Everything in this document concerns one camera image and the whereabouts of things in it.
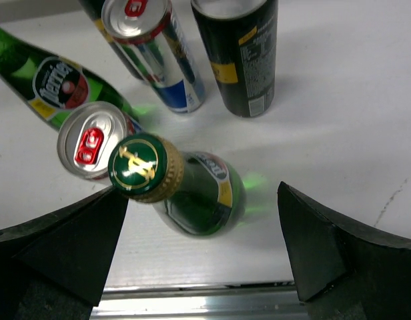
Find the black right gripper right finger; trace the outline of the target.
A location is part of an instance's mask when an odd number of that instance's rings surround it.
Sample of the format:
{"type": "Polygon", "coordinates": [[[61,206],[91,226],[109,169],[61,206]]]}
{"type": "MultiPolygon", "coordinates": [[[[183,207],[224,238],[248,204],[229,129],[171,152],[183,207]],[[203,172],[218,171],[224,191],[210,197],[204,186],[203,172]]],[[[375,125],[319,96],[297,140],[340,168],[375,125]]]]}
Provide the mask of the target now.
{"type": "Polygon", "coordinates": [[[411,319],[411,239],[284,182],[278,213],[298,299],[311,319],[411,319]]]}

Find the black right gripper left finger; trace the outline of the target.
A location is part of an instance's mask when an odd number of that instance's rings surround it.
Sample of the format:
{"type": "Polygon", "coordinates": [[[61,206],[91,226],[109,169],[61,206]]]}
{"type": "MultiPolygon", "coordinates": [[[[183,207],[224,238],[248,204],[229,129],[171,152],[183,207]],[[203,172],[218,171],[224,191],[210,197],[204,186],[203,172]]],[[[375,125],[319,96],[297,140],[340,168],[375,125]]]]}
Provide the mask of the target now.
{"type": "Polygon", "coordinates": [[[128,199],[107,187],[0,230],[0,319],[88,319],[100,302],[128,199]]]}

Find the tall green Perrier bottle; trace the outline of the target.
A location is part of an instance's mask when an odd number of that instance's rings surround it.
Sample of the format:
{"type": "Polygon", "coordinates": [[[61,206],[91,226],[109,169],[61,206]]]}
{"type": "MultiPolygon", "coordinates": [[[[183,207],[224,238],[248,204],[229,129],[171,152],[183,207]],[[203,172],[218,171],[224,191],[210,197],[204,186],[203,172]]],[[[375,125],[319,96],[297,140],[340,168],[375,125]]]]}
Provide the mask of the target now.
{"type": "Polygon", "coordinates": [[[167,226],[188,237],[223,235],[244,214],[244,185],[227,161],[204,151],[180,151],[151,133],[121,140],[108,173],[121,194],[151,205],[167,226]]]}

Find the short green Perrier bottle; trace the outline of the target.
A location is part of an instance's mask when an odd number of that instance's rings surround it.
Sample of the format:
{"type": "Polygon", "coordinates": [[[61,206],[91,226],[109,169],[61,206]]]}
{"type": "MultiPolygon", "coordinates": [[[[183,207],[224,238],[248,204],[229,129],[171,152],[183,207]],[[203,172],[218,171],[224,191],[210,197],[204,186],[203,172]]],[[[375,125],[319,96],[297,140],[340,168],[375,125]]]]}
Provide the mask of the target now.
{"type": "Polygon", "coordinates": [[[46,124],[59,130],[73,109],[105,101],[122,110],[140,131],[136,110],[96,73],[36,47],[0,28],[0,78],[46,124]]]}

